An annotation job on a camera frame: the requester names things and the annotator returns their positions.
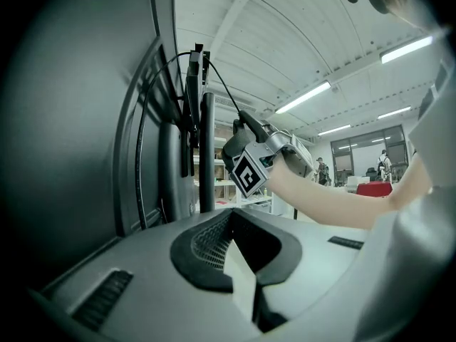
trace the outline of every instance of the ceiling light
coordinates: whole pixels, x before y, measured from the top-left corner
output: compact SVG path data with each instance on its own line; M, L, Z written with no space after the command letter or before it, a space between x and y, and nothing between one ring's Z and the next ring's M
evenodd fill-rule
M331 87L328 81L325 81L322 83L320 86L317 86L313 90L309 91L308 93L305 93L302 96L299 96L299 98L293 100L291 103L286 104L284 107L278 109L276 111L277 114L282 114L285 113L286 111L290 110L291 108L294 108L295 106L301 104L302 102L314 97L315 95L318 95L319 93L324 92L325 90L328 90Z
M432 36L422 38L419 41L414 41L412 43L409 43L406 46L397 48L394 51L380 54L380 59L381 59L382 63L387 63L387 62L395 60L401 56L404 56L407 53L416 51L417 49L420 49L422 47L429 46L430 44L432 44L432 40L433 40Z
M327 130L326 132L321 132L321 133L319 133L318 135L324 135L324 134L336 132L337 130L342 130L342 129L345 129L345 128L351 128L351 124L344 125L343 127L339 127L339 128Z
M381 142L382 140L389 140L391 137L386 137L386 138L380 138L378 140L373 140L372 143L374 142Z
M343 150L344 148L348 148L350 147L349 145L344 145L343 147L339 147L339 150Z
M407 110L410 110L410 106L408 106L408 107L406 107L406 108L403 108L403 109L396 110L396 111L392 111L391 113L379 115L377 119L386 118L386 117L389 117L390 115L399 114L399 113L401 113L401 112L403 112L403 111L407 111Z

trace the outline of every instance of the cable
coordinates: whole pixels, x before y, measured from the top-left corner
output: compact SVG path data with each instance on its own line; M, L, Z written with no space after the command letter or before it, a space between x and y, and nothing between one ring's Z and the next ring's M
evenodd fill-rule
M234 101L233 97L231 96L231 93L229 92L228 90L228 87L225 85L225 82L223 81L223 78L221 77L221 75L219 74L219 71L217 71L217 69L215 68L215 66L212 64L212 62L208 59L208 57L204 57L205 60L207 60L209 62L209 64L211 65L211 67L214 69L215 73L217 74L217 76L219 76L219 79L221 80L221 82L223 83L223 86L225 87L225 90L227 91L229 97L231 98L231 100L233 101L233 104L234 106L236 107L236 110L238 112L238 114L240 113L240 110L239 108L237 107L237 104L236 104L236 101Z
M136 157L135 157L135 180L136 180L136 202L138 204L138 212L140 215L140 225L141 229L146 229L146 221L145 221L145 212L144 212L144 203L143 203L143 190L141 188L141 157L143 156L143 135L144 135L144 127L145 127L145 117L146 117L146 112L147 112L147 105L149 103L149 92L150 89L153 87L155 80L157 77L163 72L165 68L168 67L168 65L176 60L180 56L186 56L190 55L191 52L182 52L179 53L178 55L174 56L171 58L167 63L163 65L163 67L158 70L158 72L155 74L155 76L152 78L150 81L150 84L147 88L147 91L145 93L144 97L144 103L142 105L142 113L141 113L141 121L140 121L140 127L138 130L138 140L136 141Z

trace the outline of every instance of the white corrugated ceiling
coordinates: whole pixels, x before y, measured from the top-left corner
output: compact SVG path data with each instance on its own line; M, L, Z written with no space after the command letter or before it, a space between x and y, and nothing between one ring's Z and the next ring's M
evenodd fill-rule
M368 0L175 1L179 51L203 43L236 100L303 138L346 124L368 132L380 114L407 105L414 110L392 120L416 116L443 52L434 44L386 65L370 65L289 112L274 114L338 70L350 73L357 60L424 33L379 14ZM185 58L181 71L184 78ZM216 120L231 123L236 113L222 103L228 96L213 71L209 89L219 101Z

